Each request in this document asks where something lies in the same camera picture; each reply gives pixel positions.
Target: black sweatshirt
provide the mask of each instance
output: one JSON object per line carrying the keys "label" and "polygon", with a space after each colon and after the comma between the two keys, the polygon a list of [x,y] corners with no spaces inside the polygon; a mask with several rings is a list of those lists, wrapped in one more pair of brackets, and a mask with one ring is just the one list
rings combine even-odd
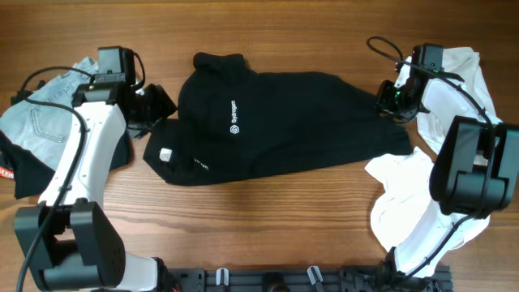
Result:
{"label": "black sweatshirt", "polygon": [[[241,54],[198,53],[178,119],[152,131],[144,160],[168,183],[201,185],[411,153],[375,98],[319,72],[256,73]],[[173,150],[168,162],[162,148]]]}

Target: black cable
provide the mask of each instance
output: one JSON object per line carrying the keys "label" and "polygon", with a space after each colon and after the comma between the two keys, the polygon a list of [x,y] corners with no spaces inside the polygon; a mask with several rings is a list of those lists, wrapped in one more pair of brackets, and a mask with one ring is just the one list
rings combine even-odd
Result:
{"label": "black cable", "polygon": [[128,130],[133,130],[133,131],[150,131],[152,130],[151,127],[127,127]]}
{"label": "black cable", "polygon": [[72,67],[62,67],[62,66],[48,67],[48,68],[44,68],[44,69],[41,69],[41,70],[38,70],[38,71],[32,73],[25,80],[25,82],[22,85],[22,88],[20,90],[20,94],[23,94],[23,96],[22,96],[23,100],[25,100],[28,103],[31,103],[31,104],[34,104],[34,105],[52,106],[52,107],[56,107],[56,108],[59,108],[59,109],[63,109],[63,110],[69,111],[72,114],[74,114],[75,117],[78,119],[79,124],[80,124],[81,136],[79,138],[78,148],[77,148],[77,150],[75,152],[74,158],[72,159],[71,167],[70,167],[70,169],[68,170],[68,172],[66,174],[66,177],[65,177],[65,180],[63,181],[62,186],[59,189],[58,197],[54,201],[52,207],[50,207],[49,212],[47,213],[47,215],[45,216],[45,219],[41,223],[40,229],[38,230],[38,233],[36,234],[36,236],[32,240],[31,246],[28,249],[27,255],[25,256],[24,264],[22,264],[22,268],[19,271],[18,284],[16,286],[16,291],[17,292],[22,292],[22,290],[24,288],[25,275],[27,274],[28,266],[29,266],[29,264],[31,262],[32,257],[34,256],[34,252],[36,251],[36,247],[37,247],[38,243],[40,242],[41,237],[43,236],[43,233],[46,232],[46,230],[49,228],[49,224],[52,221],[52,216],[55,213],[56,208],[59,206],[59,204],[63,200],[63,197],[65,196],[65,194],[70,190],[69,185],[70,185],[70,182],[72,180],[72,176],[74,175],[75,169],[77,168],[79,159],[81,157],[81,153],[83,152],[84,141],[86,140],[87,125],[86,125],[85,121],[83,120],[83,118],[81,117],[81,115],[78,112],[76,112],[74,109],[72,109],[70,107],[67,107],[67,106],[64,106],[64,105],[54,104],[52,102],[34,101],[34,100],[31,100],[31,99],[27,98],[24,95],[25,94],[24,93],[25,92],[25,87],[27,86],[27,83],[34,76],[39,75],[39,74],[41,74],[43,72],[52,71],[52,70],[71,70],[71,71],[76,71],[76,72],[79,72],[81,74],[84,74],[84,75],[90,77],[91,81],[93,80],[93,75],[91,75],[88,72],[79,70],[79,69],[75,69],[75,68],[72,68]]}
{"label": "black cable", "polygon": [[407,281],[409,280],[411,277],[413,277],[416,273],[420,272],[420,270],[422,268],[424,268],[425,266],[429,265],[429,263],[440,253],[440,251],[445,247],[445,244],[447,244],[448,240],[454,235],[454,233],[457,231],[457,229],[460,227],[461,224],[463,224],[464,222],[468,221],[469,219],[472,219],[474,217],[472,217],[471,215],[467,215],[465,217],[463,217],[462,219],[458,220],[454,225],[453,227],[451,228],[451,230],[448,232],[447,236],[444,238],[444,240],[440,243],[440,245],[431,253],[431,255],[429,255],[429,257],[427,257],[422,264],[420,264],[415,270],[413,270],[413,272],[411,273],[408,273],[405,275],[405,277],[401,280],[401,282],[403,281]]}
{"label": "black cable", "polygon": [[134,52],[133,54],[135,55],[137,60],[139,60],[140,70],[143,72],[143,79],[140,82],[138,82],[136,85],[133,85],[131,87],[134,91],[137,91],[137,90],[141,89],[144,86],[144,82],[146,82],[146,72],[144,71],[143,60],[140,59],[139,54],[137,54],[136,52]]}
{"label": "black cable", "polygon": [[[400,59],[398,59],[398,58],[396,58],[396,57],[394,57],[394,56],[392,56],[390,54],[387,54],[387,53],[385,53],[385,52],[375,48],[371,44],[372,40],[383,41],[386,44],[391,45],[399,53]],[[366,44],[374,52],[376,52],[376,53],[378,53],[378,54],[380,54],[380,55],[382,55],[382,56],[384,56],[384,57],[386,57],[386,58],[388,58],[390,60],[393,60],[394,62],[410,66],[410,67],[414,68],[415,70],[418,70],[418,71],[421,71],[423,73],[428,74],[432,78],[438,78],[438,79],[444,81],[446,84],[448,84],[448,85],[452,86],[453,88],[455,88],[458,92],[460,92],[463,96],[465,96],[465,98],[468,99],[474,105],[474,107],[478,111],[479,115],[481,115],[483,117],[483,119],[485,120],[485,122],[486,122],[486,124],[488,126],[488,129],[489,129],[489,134],[490,134],[490,139],[489,139],[489,142],[488,142],[488,155],[489,155],[489,158],[488,158],[488,163],[487,163],[487,172],[485,173],[485,179],[483,181],[483,188],[482,188],[481,195],[480,195],[480,204],[479,204],[478,209],[476,211],[474,211],[472,214],[470,214],[470,215],[468,215],[466,217],[463,217],[458,222],[456,222],[456,224],[453,226],[451,231],[448,233],[448,235],[444,239],[444,241],[438,246],[438,248],[435,249],[435,251],[426,259],[426,261],[423,262],[422,264],[420,264],[413,272],[409,273],[407,276],[404,277],[404,280],[402,280],[402,281],[406,281],[406,280],[410,279],[414,274],[418,273],[423,267],[428,265],[431,262],[432,259],[434,259],[434,257],[441,251],[441,249],[444,247],[444,245],[447,243],[447,241],[453,236],[454,232],[457,230],[459,225],[461,225],[463,222],[465,222],[465,221],[467,221],[467,220],[469,220],[471,218],[476,218],[476,217],[479,217],[479,216],[482,215],[482,212],[483,212],[483,202],[487,198],[488,187],[490,185],[490,179],[491,179],[491,166],[492,166],[493,161],[494,161],[495,129],[494,129],[494,126],[492,125],[492,122],[491,122],[490,118],[487,116],[487,113],[485,112],[485,109],[482,108],[478,104],[478,102],[468,92],[463,90],[460,85],[455,85],[451,80],[449,80],[449,79],[447,79],[447,78],[445,78],[443,76],[438,75],[437,74],[438,71],[429,71],[429,70],[423,69],[423,68],[421,68],[419,66],[416,66],[414,64],[411,64],[410,62],[404,61],[400,49],[398,49],[398,47],[395,44],[393,44],[391,41],[389,41],[388,39],[386,39],[384,37],[372,36],[372,37],[367,39]]]}

